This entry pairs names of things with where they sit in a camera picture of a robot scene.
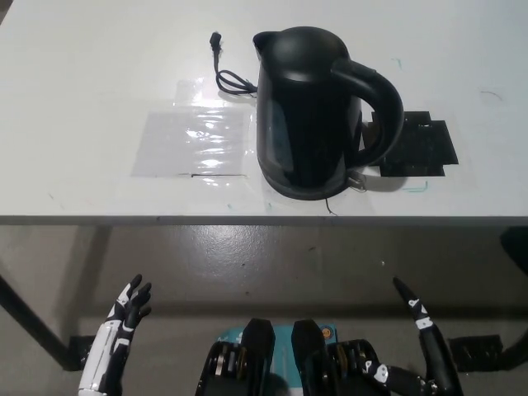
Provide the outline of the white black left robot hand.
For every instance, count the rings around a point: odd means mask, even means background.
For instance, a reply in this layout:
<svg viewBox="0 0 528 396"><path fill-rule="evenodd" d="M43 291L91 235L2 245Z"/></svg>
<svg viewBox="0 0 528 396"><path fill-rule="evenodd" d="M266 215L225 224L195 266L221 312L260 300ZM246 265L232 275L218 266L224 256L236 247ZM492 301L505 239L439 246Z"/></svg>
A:
<svg viewBox="0 0 528 396"><path fill-rule="evenodd" d="M136 275L120 292L98 328L78 385L79 395L121 395L134 333L150 314L152 284Z"/></svg>

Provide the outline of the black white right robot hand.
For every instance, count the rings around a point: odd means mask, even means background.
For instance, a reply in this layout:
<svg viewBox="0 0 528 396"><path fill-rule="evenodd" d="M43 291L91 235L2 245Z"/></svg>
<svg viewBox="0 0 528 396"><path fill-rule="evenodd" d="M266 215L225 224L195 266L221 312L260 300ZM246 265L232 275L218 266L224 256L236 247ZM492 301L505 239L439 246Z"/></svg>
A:
<svg viewBox="0 0 528 396"><path fill-rule="evenodd" d="M421 299L398 277L393 284L417 327L427 375L421 377L410 370L366 360L362 374L375 384L398 395L461 395L463 393L455 364L440 329Z"/></svg>

